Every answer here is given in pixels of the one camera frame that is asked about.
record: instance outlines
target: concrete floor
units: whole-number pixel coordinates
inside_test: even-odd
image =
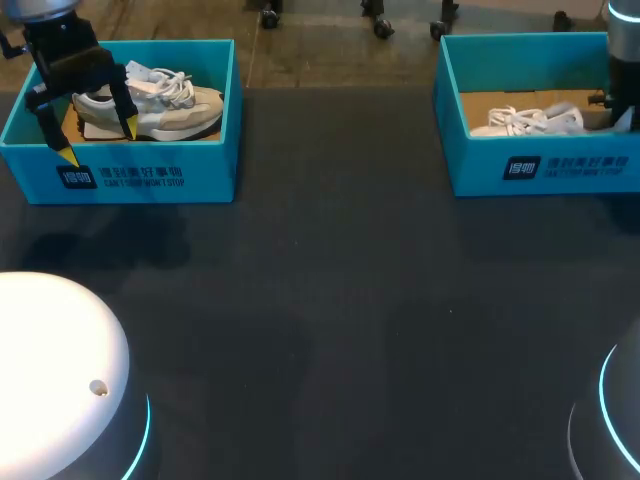
[[[428,84],[437,44],[429,21],[436,0],[387,0],[396,33],[377,39],[361,17],[359,0],[284,0],[279,28],[263,30],[254,0],[85,0],[79,8],[102,40],[233,38],[243,84],[248,87],[312,87]],[[601,0],[460,0],[456,33],[548,31],[564,9],[581,29],[601,28]],[[14,43],[20,28],[0,19]],[[17,91],[31,65],[28,56],[4,61],[0,91]]]

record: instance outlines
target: blue box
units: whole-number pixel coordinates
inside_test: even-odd
[[[25,108],[25,93],[41,82],[32,67],[0,137],[0,153],[29,203],[231,202],[242,119],[234,42],[118,41],[102,45],[117,62],[135,60],[150,68],[185,72],[192,75],[194,85],[224,92],[220,140],[72,144],[81,172],[88,175],[78,182],[68,178],[63,182],[66,167],[73,167],[46,146],[35,116]],[[68,106],[69,99],[54,103],[60,122]]]
[[[455,195],[640,191],[640,135],[471,137],[460,98],[607,88],[608,61],[606,33],[444,37],[434,107]]]

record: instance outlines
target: cardboard insert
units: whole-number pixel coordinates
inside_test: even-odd
[[[69,104],[69,108],[67,108],[67,113],[65,114],[64,120],[62,121],[62,132],[67,136],[71,144],[129,142],[129,140],[127,140],[126,138],[118,139],[118,140],[85,140],[84,137],[82,136],[82,133],[78,129],[78,114],[74,110],[73,104]],[[191,141],[201,142],[201,141],[214,141],[214,140],[220,140],[220,130],[206,137],[199,138],[198,140],[191,140]]]
[[[538,108],[544,110],[551,105],[570,102],[578,107],[584,116],[585,127],[598,130],[609,126],[610,111],[602,105],[589,105],[590,95],[602,90],[540,90],[530,92],[471,92],[461,93],[462,106],[469,129],[487,125],[489,110],[507,105],[516,110]]]

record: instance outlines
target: white shoelace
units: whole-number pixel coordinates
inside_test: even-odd
[[[175,107],[185,104],[193,106],[195,93],[193,84],[189,81],[191,75],[185,75],[184,72],[174,72],[166,68],[154,68],[151,71],[161,74],[161,78],[156,83],[158,91],[148,94],[147,98],[161,96],[169,100]]]
[[[509,135],[525,135],[532,128],[545,130],[547,117],[542,110],[531,109],[517,112],[507,105],[506,108],[492,108],[489,110],[489,126],[507,127]]]

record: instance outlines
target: white sneaker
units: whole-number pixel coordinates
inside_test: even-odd
[[[522,135],[578,135],[585,133],[629,132],[633,109],[629,109],[611,128],[585,128],[582,112],[571,103],[563,102],[546,110],[494,108],[489,111],[489,125],[471,131],[474,137],[513,137]]]
[[[194,87],[184,72],[127,65],[127,85],[138,107],[138,138],[163,142],[192,140],[219,128],[224,102],[211,88]],[[74,94],[73,105],[83,120],[87,140],[124,138],[108,86],[96,93]]]

